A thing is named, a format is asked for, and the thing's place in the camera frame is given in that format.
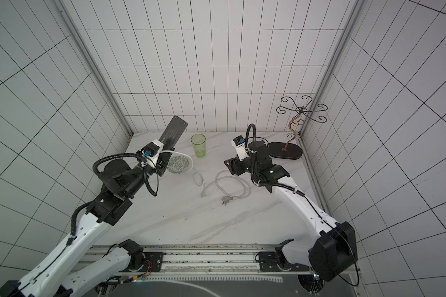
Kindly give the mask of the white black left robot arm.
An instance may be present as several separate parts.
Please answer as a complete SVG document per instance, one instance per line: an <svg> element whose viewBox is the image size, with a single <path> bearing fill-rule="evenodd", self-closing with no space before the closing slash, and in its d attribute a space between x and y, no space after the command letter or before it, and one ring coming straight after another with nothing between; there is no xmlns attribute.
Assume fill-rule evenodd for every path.
<svg viewBox="0 0 446 297"><path fill-rule="evenodd" d="M94 243L122 218L135 194L149 177L162 176L172 150L152 142L137 153L120 153L101 158L93 171L103 182L100 194L79 206L71 218L71 231L37 267L20 280L9 280L0 288L1 297L81 297L121 271L143 277L154 264L141 245L125 240L112 246L104 257L73 272L72 269Z"/></svg>

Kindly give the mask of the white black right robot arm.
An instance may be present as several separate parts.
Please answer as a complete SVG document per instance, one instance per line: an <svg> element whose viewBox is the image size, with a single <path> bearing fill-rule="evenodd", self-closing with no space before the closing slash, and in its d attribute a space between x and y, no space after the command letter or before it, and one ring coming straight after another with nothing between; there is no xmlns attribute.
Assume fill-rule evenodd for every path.
<svg viewBox="0 0 446 297"><path fill-rule="evenodd" d="M230 174L250 175L252 183L265 188L288 205L302 220L301 236L287 239L275 247L275 261L280 271L305 266L312 272L313 282L329 282L356 266L358 252L354 228L339 223L309 199L297 186L290 173L274 164L269 149L258 141L256 126L250 124L245 136L232 140L237 155L224 163Z"/></svg>

